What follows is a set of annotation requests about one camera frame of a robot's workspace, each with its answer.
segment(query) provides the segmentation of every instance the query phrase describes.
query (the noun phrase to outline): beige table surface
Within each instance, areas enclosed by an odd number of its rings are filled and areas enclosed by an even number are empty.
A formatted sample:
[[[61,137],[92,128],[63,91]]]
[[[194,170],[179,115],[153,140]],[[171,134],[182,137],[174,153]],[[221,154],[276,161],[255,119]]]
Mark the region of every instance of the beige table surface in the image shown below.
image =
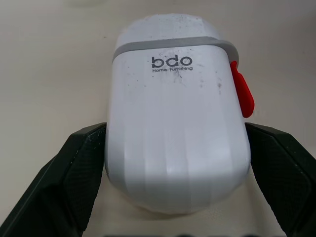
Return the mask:
[[[157,13],[213,23],[239,51],[256,102],[249,121],[291,133],[316,156],[314,0],[0,0],[0,223],[71,133],[106,121],[115,41]],[[252,173],[187,216],[141,210],[104,176],[84,236],[181,233],[284,236]]]

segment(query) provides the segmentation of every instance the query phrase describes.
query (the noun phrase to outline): gray band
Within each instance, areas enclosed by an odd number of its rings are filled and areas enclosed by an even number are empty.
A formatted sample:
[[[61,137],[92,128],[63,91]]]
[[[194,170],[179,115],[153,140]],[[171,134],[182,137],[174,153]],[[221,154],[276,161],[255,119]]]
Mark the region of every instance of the gray band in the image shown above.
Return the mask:
[[[157,49],[157,48],[176,48],[176,47],[188,47],[188,46],[200,46],[200,45],[214,45],[222,48],[226,51],[229,59],[229,63],[233,61],[239,62],[238,51],[235,46],[225,40],[219,40],[213,37],[190,37],[190,38],[179,38],[179,39],[159,39],[152,41],[141,41],[124,44],[118,47],[114,53],[113,60],[122,53],[146,50],[146,49]]]

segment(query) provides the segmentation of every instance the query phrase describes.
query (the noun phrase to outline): red latch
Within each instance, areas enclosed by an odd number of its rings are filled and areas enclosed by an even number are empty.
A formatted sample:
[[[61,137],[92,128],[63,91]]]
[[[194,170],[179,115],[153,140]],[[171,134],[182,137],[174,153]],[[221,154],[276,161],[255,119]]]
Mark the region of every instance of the red latch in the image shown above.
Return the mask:
[[[251,95],[251,92],[247,86],[245,79],[243,78],[242,74],[240,74],[237,70],[237,62],[233,61],[231,63],[231,70],[233,74],[233,79],[237,91],[237,96],[239,99],[239,104],[241,107],[242,116],[244,118],[248,118],[252,115],[255,102]]]

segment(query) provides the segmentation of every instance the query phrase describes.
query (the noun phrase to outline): white lid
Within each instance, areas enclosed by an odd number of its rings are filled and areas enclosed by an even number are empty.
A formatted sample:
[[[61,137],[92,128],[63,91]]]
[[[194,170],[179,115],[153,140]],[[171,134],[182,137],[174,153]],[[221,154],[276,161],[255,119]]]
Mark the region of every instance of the white lid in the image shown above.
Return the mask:
[[[123,30],[115,49],[131,42],[190,37],[212,37],[221,40],[215,27],[199,16],[164,14],[149,16],[133,22]]]

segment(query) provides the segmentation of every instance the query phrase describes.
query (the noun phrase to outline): plastic case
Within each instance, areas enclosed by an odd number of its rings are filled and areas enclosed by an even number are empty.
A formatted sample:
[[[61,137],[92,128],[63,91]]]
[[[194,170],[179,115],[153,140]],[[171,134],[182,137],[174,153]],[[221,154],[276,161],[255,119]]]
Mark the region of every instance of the plastic case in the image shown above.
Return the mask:
[[[139,205],[194,212],[246,177],[250,148],[232,61],[235,47],[196,16],[151,16],[120,35],[106,168]]]

